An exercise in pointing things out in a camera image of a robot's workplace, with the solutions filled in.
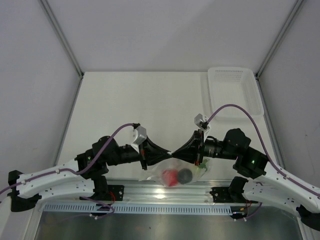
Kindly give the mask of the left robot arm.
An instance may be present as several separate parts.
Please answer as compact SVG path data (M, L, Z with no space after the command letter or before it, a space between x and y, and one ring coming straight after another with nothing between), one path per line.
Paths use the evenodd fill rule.
M59 198L112 201L114 197L105 177L110 166L139 162L146 170L171 156L149 138L139 145L119 146L115 139L103 136L90 149L62 165L30 174L9 172L10 210L24 212L37 203Z

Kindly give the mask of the clear zip top bag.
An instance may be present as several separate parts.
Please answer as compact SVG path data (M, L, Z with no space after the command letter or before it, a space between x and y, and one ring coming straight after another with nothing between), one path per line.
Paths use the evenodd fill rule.
M165 187L173 188L199 181L211 166L205 159L199 165L194 165L177 158L166 159L148 170L144 170L139 181L155 181Z

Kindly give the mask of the black round food item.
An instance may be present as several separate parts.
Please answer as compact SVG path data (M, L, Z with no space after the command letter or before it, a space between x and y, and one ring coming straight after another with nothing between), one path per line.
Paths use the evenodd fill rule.
M177 173L177 181L181 185L186 185L193 180L193 173L188 168L183 168Z

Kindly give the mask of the red tomato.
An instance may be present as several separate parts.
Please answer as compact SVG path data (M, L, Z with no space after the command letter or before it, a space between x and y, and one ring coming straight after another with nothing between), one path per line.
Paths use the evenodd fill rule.
M178 184L178 171L176 169L166 169L162 172L161 178L165 186L174 187Z

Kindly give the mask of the white daikon radish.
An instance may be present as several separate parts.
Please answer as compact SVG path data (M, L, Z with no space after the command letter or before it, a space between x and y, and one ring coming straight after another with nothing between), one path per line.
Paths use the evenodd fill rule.
M203 176L210 169L209 160L205 158L202 163L196 166L195 174L197 176Z

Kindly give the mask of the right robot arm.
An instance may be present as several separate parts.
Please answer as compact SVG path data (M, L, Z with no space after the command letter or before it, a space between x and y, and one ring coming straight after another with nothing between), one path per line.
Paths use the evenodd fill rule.
M201 130L172 155L199 165L204 158L233 160L238 173L228 187L235 203L259 202L287 211L311 229L320 229L320 189L290 175L268 156L250 147L251 139L239 129L229 130L222 141L204 139Z

